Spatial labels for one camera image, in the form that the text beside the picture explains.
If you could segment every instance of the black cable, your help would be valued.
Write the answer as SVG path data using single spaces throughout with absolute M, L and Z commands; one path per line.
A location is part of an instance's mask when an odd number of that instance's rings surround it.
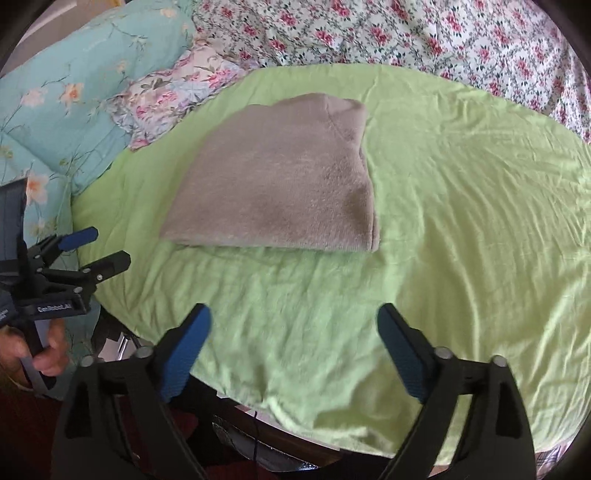
M 255 423 L 255 448 L 254 451 L 252 452 L 252 461 L 255 464 L 255 478 L 256 480 L 258 480 L 258 464 L 256 463 L 256 454 L 258 453 L 258 439 L 259 439 L 259 429 L 258 429 L 258 423 L 256 422 L 256 416 L 258 415 L 258 412 L 255 410 L 255 415 L 252 418 L 252 420 Z

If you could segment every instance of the light blue floral blanket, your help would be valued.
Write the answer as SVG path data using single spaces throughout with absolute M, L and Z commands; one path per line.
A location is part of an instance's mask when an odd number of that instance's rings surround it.
M 70 197 L 129 143 L 103 110 L 130 80 L 170 68 L 191 44 L 190 1 L 135 0 L 95 18 L 0 79 L 0 184 L 28 177 L 27 245 L 72 231 Z M 77 269 L 76 254 L 56 268 Z M 90 352 L 99 306 L 67 321 L 72 361 Z M 51 392 L 61 398 L 62 375 Z

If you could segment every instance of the green bed sheet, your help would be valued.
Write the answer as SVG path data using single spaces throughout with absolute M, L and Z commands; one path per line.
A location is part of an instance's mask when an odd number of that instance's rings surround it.
M 158 239 L 204 137 L 250 103 L 307 92 L 363 102 L 376 253 L 182 247 Z M 136 153 L 73 204 L 129 271 L 99 301 L 156 342 L 196 302 L 213 329 L 193 374 L 286 428 L 393 454 L 420 409 L 383 347 L 393 302 L 433 345 L 509 359 L 537 451 L 575 434 L 591 397 L 591 148 L 554 120 L 458 83 L 388 66 L 259 70 Z M 465 415 L 466 402 L 456 419 Z M 460 435 L 452 424 L 439 461 Z

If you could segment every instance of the bed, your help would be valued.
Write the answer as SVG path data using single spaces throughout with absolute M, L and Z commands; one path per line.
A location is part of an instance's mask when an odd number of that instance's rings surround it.
M 555 459 L 591 398 L 591 164 L 582 141 L 591 94 L 572 48 L 530 2 L 274 5 L 134 0 L 2 79 L 3 181 L 27 168 L 45 176 L 28 212 L 30 237 L 65 232 L 72 217 L 76 228 L 97 226 L 100 240 L 79 252 L 81 263 L 120 248 L 134 259 L 98 291 L 117 318 L 157 340 L 189 303 L 205 301 L 218 323 L 198 378 L 293 432 L 382 455 L 395 453 L 418 411 L 375 333 L 376 308 L 393 301 L 434 344 L 481 361 L 507 356 L 536 450 Z M 153 145 L 124 150 L 129 138 L 103 100 L 169 68 L 194 35 L 264 68 Z M 365 65 L 294 67 L 330 63 Z M 249 103 L 309 91 L 358 98 L 371 111 L 364 147 L 380 251 L 344 257 L 158 240 L 208 131 Z M 423 163 L 390 165 L 384 159 L 396 151 Z M 313 399 L 309 408 L 302 396 Z M 458 435 L 456 422 L 440 463 Z

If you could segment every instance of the screw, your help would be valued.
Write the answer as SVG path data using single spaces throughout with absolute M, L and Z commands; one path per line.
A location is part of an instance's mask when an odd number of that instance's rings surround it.
M 495 355 L 492 358 L 492 362 L 498 367 L 506 367 L 507 366 L 507 359 L 504 356 Z
M 82 360 L 80 360 L 81 367 L 89 367 L 93 363 L 95 363 L 95 357 L 93 357 L 92 355 L 86 355 L 82 358 Z
M 451 357 L 453 357 L 452 351 L 446 346 L 438 346 L 435 349 L 435 355 L 437 355 L 439 358 L 443 358 L 444 360 L 449 360 Z
M 152 355 L 152 353 L 154 353 L 154 349 L 152 347 L 141 346 L 135 351 L 134 356 L 137 358 L 148 358 L 150 355 Z

